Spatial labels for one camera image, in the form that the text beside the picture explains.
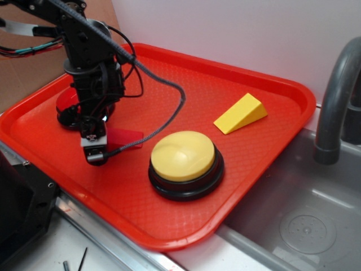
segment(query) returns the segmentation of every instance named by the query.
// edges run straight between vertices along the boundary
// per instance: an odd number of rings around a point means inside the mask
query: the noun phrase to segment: stainless steel sink
[[[275,270],[360,270],[361,149],[342,143],[339,162],[320,165],[314,137],[299,133],[228,216],[233,234],[223,237]]]

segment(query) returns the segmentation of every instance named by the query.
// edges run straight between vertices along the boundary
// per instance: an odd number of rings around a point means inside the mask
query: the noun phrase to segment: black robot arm
[[[85,1],[61,1],[85,18]],[[93,165],[104,164],[106,159],[89,161],[88,156],[107,151],[107,134],[103,119],[108,115],[109,108],[124,96],[121,65],[125,64],[126,60],[99,38],[99,35],[48,0],[5,0],[4,2],[56,25],[54,33],[62,36],[68,57],[64,62],[64,70],[73,77],[72,87],[76,89],[79,99],[78,106],[64,110],[58,120],[63,125],[67,125],[70,119],[76,117],[81,134],[81,146],[87,161]],[[111,37],[104,23],[90,19],[88,22]]]

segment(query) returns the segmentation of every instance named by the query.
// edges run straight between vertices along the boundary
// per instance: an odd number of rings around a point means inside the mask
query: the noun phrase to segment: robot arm
[[[80,108],[67,108],[60,114],[58,120],[63,125],[68,125],[69,120],[77,118],[81,146],[87,161],[93,165],[104,164],[106,159],[89,161],[88,156],[107,151],[107,134],[103,118],[108,115],[109,108],[124,96],[124,76],[121,65],[126,61],[96,33],[85,28],[48,0],[5,0],[3,2],[13,4],[25,12],[56,25],[56,31],[53,30],[53,33],[58,33],[63,38],[68,57],[64,63],[64,70],[73,77],[72,87],[76,89]],[[85,1],[62,0],[62,2],[85,18]],[[105,24],[89,19],[88,22],[111,37]],[[51,31],[47,29],[43,33],[44,36],[49,36]]]
[[[183,88],[154,74],[135,57],[134,52],[131,55],[115,43],[105,24],[87,20],[84,15],[85,1],[0,0],[0,5],[4,3],[14,4],[34,16],[55,24],[57,26],[55,33],[62,35],[68,56],[64,69],[73,77],[72,86],[76,89],[79,103],[63,110],[58,120],[67,125],[74,117],[77,118],[81,146],[89,164],[102,165],[108,158],[123,150],[149,140],[165,129],[181,111],[186,101]],[[176,89],[180,93],[180,101],[170,118],[153,133],[109,151],[103,118],[109,115],[108,111],[113,108],[114,103],[125,96],[125,79],[121,70],[121,65],[125,63],[131,64],[138,75],[139,68],[155,81]]]

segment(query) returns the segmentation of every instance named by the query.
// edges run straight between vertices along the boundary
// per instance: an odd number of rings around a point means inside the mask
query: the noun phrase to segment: sink drain
[[[280,234],[290,248],[305,254],[324,252],[336,240],[336,228],[331,219],[308,208],[285,215]]]

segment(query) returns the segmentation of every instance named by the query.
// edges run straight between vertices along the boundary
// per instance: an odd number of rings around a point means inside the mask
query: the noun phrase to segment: yellow triangular block
[[[223,134],[229,134],[265,116],[267,116],[267,111],[263,104],[254,96],[247,93],[220,116],[214,122],[214,125],[217,126]]]

